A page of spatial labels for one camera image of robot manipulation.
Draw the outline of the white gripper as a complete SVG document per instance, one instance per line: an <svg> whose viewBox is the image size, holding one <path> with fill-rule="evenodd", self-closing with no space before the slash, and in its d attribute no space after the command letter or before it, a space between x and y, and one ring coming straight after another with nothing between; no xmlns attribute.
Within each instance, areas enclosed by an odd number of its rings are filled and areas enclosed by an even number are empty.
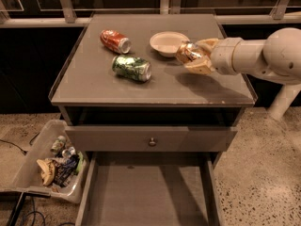
<svg viewBox="0 0 301 226"><path fill-rule="evenodd" d="M232 58L235 48L242 41L241 38L226 38L219 40L210 38L198 40L196 45L202 48L206 53L211 54L211 59L204 57L188 62L184 67L195 74L208 75L214 69L223 75L236 75L237 72L233 68Z"/></svg>

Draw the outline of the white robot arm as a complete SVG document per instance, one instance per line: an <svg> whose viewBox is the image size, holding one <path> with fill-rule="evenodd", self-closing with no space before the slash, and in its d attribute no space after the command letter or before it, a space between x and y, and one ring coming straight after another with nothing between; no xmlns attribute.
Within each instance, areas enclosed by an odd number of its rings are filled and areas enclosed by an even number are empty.
<svg viewBox="0 0 301 226"><path fill-rule="evenodd" d="M283 28L265 40L225 38L191 43L183 52L191 73L244 73L282 86L268 108L280 120L301 91L301 30Z"/></svg>

